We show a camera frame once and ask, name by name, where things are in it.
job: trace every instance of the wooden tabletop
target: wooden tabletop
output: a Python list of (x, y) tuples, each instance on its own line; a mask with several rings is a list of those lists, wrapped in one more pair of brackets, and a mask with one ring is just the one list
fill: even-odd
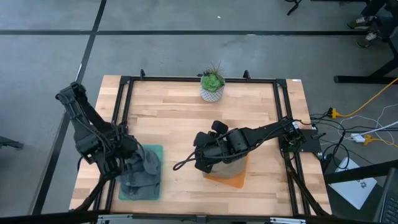
[[(103, 77), (96, 110), (111, 121), (120, 76)], [(300, 80), (287, 80), (293, 118), (310, 122), (307, 102)], [(160, 144), (164, 161), (158, 201), (119, 200), (116, 183), (112, 212), (212, 214), (212, 215), (292, 215), (284, 161), (277, 139), (266, 141), (250, 152), (246, 181), (242, 189), (203, 178), (194, 162), (178, 171), (172, 167), (193, 150), (199, 131), (207, 132), (215, 119), (230, 128), (257, 128), (276, 122), (274, 92), (271, 84), (227, 83), (219, 102), (207, 103), (200, 97), (199, 82), (134, 82), (128, 126), (141, 144)], [(119, 120), (123, 112), (121, 105)], [(305, 183), (320, 205), (330, 213), (330, 205), (318, 159), (301, 153)], [(100, 173), (95, 164), (84, 160), (73, 191), (70, 208), (76, 208), (88, 196)], [(108, 185), (102, 194), (104, 208)], [(303, 213), (299, 188), (298, 208)]]

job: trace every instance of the potted plant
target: potted plant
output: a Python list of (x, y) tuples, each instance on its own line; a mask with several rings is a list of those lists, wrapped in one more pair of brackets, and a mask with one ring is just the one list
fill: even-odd
[(208, 69), (199, 74), (200, 96), (207, 102), (216, 102), (223, 96), (225, 80), (221, 75), (220, 67)]

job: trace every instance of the shoe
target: shoe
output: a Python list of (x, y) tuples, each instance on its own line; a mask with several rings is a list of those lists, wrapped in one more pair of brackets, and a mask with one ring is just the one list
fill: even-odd
[(350, 29), (368, 29), (371, 25), (374, 16), (364, 16), (347, 23)]
[(381, 34), (378, 31), (371, 31), (367, 34), (365, 38), (359, 39), (356, 44), (358, 47), (365, 48), (369, 47), (373, 41), (381, 39)]

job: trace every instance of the succulent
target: succulent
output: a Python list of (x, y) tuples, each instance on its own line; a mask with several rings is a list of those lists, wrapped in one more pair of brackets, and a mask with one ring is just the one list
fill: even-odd
[(221, 75), (219, 68), (213, 68), (204, 71), (202, 79), (202, 87), (212, 93), (216, 92), (225, 85), (224, 78)]

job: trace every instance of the concrete floor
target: concrete floor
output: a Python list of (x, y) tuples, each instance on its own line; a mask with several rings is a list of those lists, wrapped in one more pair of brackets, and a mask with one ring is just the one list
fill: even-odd
[[(0, 1), (0, 29), (90, 30), (99, 0)], [(363, 3), (303, 1), (292, 7), (281, 0), (250, 1), (108, 1), (100, 30), (346, 30)], [(349, 113), (377, 93), (383, 85), (336, 84), (334, 75), (369, 75), (392, 58), (388, 46), (377, 43), (359, 49), (356, 37), (309, 36), (97, 36), (83, 84), (95, 104), (103, 75), (195, 76), (210, 63), (220, 63), (226, 77), (302, 79), (311, 113), (330, 106)], [(74, 81), (87, 36), (1, 36), (0, 136), (24, 142), (23, 151), (0, 149), (0, 217), (29, 212), (35, 188), (57, 131), (63, 108), (55, 94)], [(390, 87), (359, 113), (376, 118), (383, 107), (397, 103)], [(394, 121), (398, 107), (384, 112), (382, 124)], [(352, 119), (345, 126), (373, 125)], [(320, 126), (327, 140), (338, 139), (335, 129)], [(78, 154), (69, 127), (52, 184), (45, 213), (68, 209), (76, 179)], [(381, 142), (368, 147), (345, 142), (373, 163), (398, 159), (398, 150)], [(351, 155), (361, 165), (367, 162)], [(339, 158), (345, 157), (343, 151)]]

